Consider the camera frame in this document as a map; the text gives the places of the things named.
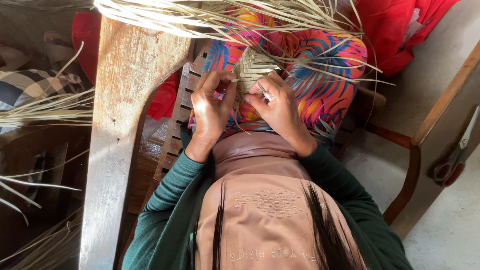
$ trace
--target embroidered pattern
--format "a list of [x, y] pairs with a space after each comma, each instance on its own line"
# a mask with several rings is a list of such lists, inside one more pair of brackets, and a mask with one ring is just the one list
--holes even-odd
[[302, 196], [286, 189], [259, 189], [252, 191], [251, 194], [236, 192], [234, 196], [233, 208], [238, 209], [246, 204], [252, 204], [256, 209], [272, 218], [291, 218], [298, 215], [299, 212], [303, 212], [302, 208], [295, 205]]

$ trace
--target green cardigan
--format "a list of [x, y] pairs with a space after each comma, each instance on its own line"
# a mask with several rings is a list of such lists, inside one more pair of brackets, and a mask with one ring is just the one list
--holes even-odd
[[[186, 125], [181, 140], [191, 140]], [[323, 146], [309, 156], [298, 158], [313, 182], [338, 204], [370, 270], [412, 269], [400, 238], [388, 227], [358, 180]], [[123, 270], [183, 270], [187, 244], [207, 189], [214, 182], [215, 161], [190, 160], [183, 152], [138, 216], [135, 237], [130, 244]]]

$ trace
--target red handle scissors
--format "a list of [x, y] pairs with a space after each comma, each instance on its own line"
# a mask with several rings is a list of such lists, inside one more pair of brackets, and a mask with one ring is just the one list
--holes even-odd
[[433, 180], [441, 186], [451, 186], [465, 169], [465, 150], [470, 139], [470, 134], [475, 126], [478, 115], [480, 112], [480, 106], [477, 107], [475, 113], [473, 113], [472, 119], [468, 124], [465, 133], [455, 147], [455, 150], [450, 154], [446, 162], [440, 163], [433, 169]]

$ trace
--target woman's left hand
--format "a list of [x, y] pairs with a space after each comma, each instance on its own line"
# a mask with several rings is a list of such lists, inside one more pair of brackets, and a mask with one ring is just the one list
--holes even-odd
[[[237, 83], [235, 74], [228, 71], [205, 73], [192, 94], [196, 131], [185, 149], [185, 155], [196, 162], [206, 162], [208, 153], [222, 135], [233, 108]], [[222, 100], [214, 93], [225, 93]]]

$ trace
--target woman's hand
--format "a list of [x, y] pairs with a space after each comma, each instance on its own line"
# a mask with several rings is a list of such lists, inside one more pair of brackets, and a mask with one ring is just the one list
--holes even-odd
[[[260, 85], [270, 95], [271, 101], [267, 104], [252, 95], [261, 89]], [[293, 89], [276, 72], [256, 81], [244, 99], [275, 132], [292, 145], [298, 156], [306, 157], [317, 148], [317, 141], [300, 120]]]
[[[228, 71], [205, 73], [200, 78], [192, 94], [196, 131], [185, 149], [185, 155], [191, 160], [206, 162], [208, 153], [222, 135], [235, 101], [237, 83], [230, 82], [235, 78], [235, 74]], [[214, 97], [215, 91], [225, 93], [222, 100]]]

